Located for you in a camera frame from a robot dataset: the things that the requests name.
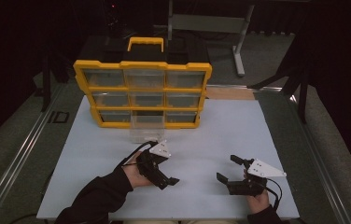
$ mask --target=gray floor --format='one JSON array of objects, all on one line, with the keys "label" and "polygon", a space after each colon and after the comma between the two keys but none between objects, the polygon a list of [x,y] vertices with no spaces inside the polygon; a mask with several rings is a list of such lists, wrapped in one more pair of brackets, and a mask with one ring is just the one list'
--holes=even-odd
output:
[{"label": "gray floor", "polygon": [[[231,46],[237,36],[221,41],[208,41],[213,76],[210,85],[245,86],[257,83],[275,73],[293,36],[255,35],[246,37],[242,58],[246,75],[238,77],[232,61]],[[286,79],[271,86],[282,87]],[[15,176],[5,176],[9,183],[0,194],[0,224],[39,208],[50,172],[62,152],[80,100],[83,97],[76,82],[53,83],[54,104],[41,113],[42,99],[31,96],[0,128],[0,180],[10,168]],[[256,98],[264,112],[280,160],[288,172],[288,182],[306,223],[351,223],[351,156],[325,107],[309,87],[306,105],[307,125],[302,125],[295,105],[273,91],[259,91]],[[50,114],[69,115],[67,122],[54,122]],[[36,131],[38,136],[30,136]],[[33,144],[23,144],[26,138]],[[10,164],[24,153],[25,161]],[[34,217],[18,223],[43,223]]]}]

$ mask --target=dark background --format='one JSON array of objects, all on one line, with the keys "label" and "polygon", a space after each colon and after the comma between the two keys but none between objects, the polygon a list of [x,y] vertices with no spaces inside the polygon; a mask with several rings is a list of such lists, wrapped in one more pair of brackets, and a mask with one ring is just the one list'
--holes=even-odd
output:
[{"label": "dark background", "polygon": [[[237,17],[240,11],[245,2],[175,1],[179,13]],[[163,0],[0,1],[0,126],[34,93],[44,54],[57,81],[66,82],[88,35],[151,35],[152,24],[167,23],[167,13]],[[309,82],[351,153],[351,0],[260,2],[248,31],[296,34],[281,67],[308,59]]]}]

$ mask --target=storage organizer handle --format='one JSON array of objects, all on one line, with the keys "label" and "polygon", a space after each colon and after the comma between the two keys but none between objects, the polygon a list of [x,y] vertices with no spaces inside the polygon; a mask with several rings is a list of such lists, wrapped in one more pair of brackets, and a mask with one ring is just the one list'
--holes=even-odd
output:
[{"label": "storage organizer handle", "polygon": [[160,37],[130,37],[127,51],[130,51],[132,44],[160,44],[161,52],[163,52],[164,49],[164,41],[163,38]]}]

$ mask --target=hand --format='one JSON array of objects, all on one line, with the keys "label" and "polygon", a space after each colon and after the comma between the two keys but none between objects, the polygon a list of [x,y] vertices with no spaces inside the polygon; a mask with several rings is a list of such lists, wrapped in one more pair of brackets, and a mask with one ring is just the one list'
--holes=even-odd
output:
[{"label": "hand", "polygon": [[261,212],[262,210],[269,207],[269,194],[268,194],[268,190],[266,189],[260,195],[256,195],[256,196],[247,195],[246,199],[252,214]]},{"label": "hand", "polygon": [[128,161],[127,164],[122,166],[123,172],[127,175],[130,184],[132,185],[132,188],[137,188],[137,187],[143,187],[143,186],[149,186],[152,185],[152,183],[144,176],[140,175],[140,172],[138,171],[138,167],[136,164],[136,158],[138,155],[141,154],[141,151],[137,151],[131,160]]}]

